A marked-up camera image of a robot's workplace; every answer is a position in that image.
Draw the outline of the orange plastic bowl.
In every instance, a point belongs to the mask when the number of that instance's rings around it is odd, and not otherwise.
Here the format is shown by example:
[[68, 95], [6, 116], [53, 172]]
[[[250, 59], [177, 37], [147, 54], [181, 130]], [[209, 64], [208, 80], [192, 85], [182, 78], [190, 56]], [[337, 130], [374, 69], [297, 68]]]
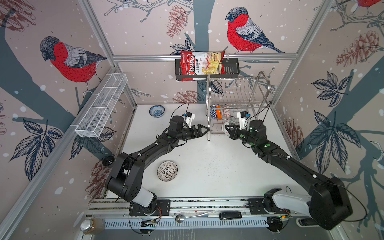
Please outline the orange plastic bowl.
[[222, 111], [219, 105], [216, 105], [216, 115], [218, 120], [222, 119]]

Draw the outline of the stainless steel dish rack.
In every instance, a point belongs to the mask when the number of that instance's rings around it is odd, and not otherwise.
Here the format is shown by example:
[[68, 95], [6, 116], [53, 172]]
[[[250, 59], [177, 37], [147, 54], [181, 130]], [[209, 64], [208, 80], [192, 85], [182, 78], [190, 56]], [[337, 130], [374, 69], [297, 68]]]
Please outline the stainless steel dish rack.
[[[269, 105], [269, 95], [272, 91], [270, 79], [265, 72], [259, 72], [255, 77], [237, 78], [211, 78], [206, 79], [206, 115], [208, 127], [208, 140], [211, 135], [224, 135], [224, 125], [239, 124], [237, 113], [247, 111], [250, 116], [247, 123], [256, 118], [264, 108]], [[222, 119], [211, 119], [210, 109], [219, 105]], [[231, 110], [231, 117], [226, 119], [223, 109]]]

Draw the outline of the brown white patterned bowl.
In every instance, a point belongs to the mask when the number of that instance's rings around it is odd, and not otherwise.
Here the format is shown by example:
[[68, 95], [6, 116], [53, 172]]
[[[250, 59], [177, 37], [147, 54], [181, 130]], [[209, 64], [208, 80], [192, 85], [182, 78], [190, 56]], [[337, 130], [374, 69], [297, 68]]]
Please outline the brown white patterned bowl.
[[165, 161], [161, 163], [157, 170], [158, 178], [163, 182], [173, 180], [178, 174], [178, 166], [173, 161]]

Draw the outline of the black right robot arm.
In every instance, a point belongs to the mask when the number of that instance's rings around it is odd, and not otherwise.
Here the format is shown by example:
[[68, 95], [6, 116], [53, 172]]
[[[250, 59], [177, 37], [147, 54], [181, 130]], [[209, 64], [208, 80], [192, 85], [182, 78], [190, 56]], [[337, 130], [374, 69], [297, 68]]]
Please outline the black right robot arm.
[[245, 129], [237, 125], [226, 125], [225, 128], [230, 139], [250, 145], [258, 158], [284, 172], [307, 192], [300, 195], [280, 188], [269, 190], [263, 201], [267, 213], [274, 214], [279, 209], [298, 212], [312, 218], [325, 230], [333, 229], [353, 214], [344, 183], [337, 177], [330, 179], [316, 173], [268, 140], [263, 121], [251, 121]]

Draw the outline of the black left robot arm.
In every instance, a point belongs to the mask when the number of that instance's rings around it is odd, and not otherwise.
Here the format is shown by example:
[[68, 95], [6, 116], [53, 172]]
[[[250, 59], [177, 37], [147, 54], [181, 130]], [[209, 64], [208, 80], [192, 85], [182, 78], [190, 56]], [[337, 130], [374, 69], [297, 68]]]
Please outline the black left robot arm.
[[152, 144], [131, 154], [118, 155], [106, 179], [106, 189], [152, 213], [156, 208], [157, 196], [142, 186], [144, 171], [155, 160], [180, 146], [179, 141], [201, 138], [209, 132], [210, 128], [201, 124], [193, 126], [192, 120], [190, 117], [173, 116], [169, 126]]

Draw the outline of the blue floral white bowl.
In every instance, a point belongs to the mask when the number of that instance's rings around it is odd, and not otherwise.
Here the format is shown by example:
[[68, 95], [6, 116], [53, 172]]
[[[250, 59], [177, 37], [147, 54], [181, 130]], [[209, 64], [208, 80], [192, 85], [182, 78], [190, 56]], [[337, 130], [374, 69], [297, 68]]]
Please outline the blue floral white bowl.
[[152, 106], [149, 110], [149, 114], [150, 116], [154, 117], [154, 118], [160, 118], [164, 115], [166, 109], [164, 106], [162, 105], [155, 105], [155, 106]]

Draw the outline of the red cassava chips bag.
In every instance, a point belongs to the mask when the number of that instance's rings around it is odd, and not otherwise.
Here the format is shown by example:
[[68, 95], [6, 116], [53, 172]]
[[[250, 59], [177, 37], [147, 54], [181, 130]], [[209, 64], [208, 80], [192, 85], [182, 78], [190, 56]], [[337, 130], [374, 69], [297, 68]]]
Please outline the red cassava chips bag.
[[196, 80], [200, 75], [223, 75], [225, 51], [222, 52], [191, 52], [181, 51], [181, 75], [195, 78], [184, 78], [182, 82]]

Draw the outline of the black remote device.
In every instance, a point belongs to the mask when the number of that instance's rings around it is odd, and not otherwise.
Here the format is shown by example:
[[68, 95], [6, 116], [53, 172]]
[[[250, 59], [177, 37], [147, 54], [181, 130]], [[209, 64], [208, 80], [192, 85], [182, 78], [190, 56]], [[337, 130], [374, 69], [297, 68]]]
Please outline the black remote device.
[[242, 218], [242, 213], [239, 211], [225, 211], [225, 212], [219, 213], [219, 219], [221, 221], [236, 220], [241, 218]]

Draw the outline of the metal spoon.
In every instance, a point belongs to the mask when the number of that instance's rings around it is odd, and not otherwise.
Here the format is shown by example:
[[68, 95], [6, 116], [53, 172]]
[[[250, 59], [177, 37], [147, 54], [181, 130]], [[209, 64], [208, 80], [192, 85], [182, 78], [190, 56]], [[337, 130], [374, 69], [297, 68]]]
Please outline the metal spoon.
[[198, 215], [194, 215], [194, 216], [185, 216], [183, 214], [178, 214], [176, 217], [175, 217], [175, 222], [178, 223], [178, 224], [181, 224], [183, 223], [186, 219], [191, 219], [191, 218], [206, 218], [209, 216], [209, 213], [208, 212], [205, 212], [205, 213], [201, 213], [201, 214], [198, 214]]

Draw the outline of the black round knob bottle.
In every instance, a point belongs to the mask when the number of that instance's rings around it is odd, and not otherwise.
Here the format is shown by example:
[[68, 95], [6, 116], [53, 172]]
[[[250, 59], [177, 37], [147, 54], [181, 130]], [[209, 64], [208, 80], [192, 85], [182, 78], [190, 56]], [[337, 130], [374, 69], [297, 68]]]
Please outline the black round knob bottle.
[[102, 162], [102, 165], [104, 167], [110, 168], [115, 162], [115, 157], [114, 156], [106, 156], [101, 160], [101, 162]]

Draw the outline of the glass jar with silver lid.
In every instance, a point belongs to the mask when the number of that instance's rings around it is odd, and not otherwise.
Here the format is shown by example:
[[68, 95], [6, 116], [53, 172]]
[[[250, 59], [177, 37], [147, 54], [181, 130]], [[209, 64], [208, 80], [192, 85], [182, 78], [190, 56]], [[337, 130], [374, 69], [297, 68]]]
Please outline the glass jar with silver lid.
[[100, 218], [85, 219], [80, 225], [80, 230], [85, 235], [97, 235], [104, 229], [105, 220]]

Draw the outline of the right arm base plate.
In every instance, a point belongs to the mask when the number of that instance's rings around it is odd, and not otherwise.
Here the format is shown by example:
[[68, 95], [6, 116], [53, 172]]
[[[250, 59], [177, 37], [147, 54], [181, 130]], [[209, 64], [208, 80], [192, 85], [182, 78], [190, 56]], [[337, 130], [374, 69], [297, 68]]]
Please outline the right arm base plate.
[[263, 198], [248, 199], [248, 208], [250, 209], [251, 215], [269, 215], [265, 210]]

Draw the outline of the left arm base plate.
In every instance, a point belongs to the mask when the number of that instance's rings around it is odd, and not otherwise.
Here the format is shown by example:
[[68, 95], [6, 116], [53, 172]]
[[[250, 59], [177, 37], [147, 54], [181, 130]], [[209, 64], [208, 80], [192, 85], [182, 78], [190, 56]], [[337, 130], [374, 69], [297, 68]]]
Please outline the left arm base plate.
[[143, 217], [143, 216], [168, 216], [170, 214], [171, 201], [159, 200], [151, 203], [148, 207], [143, 207], [135, 202], [130, 204], [129, 216], [130, 217]]

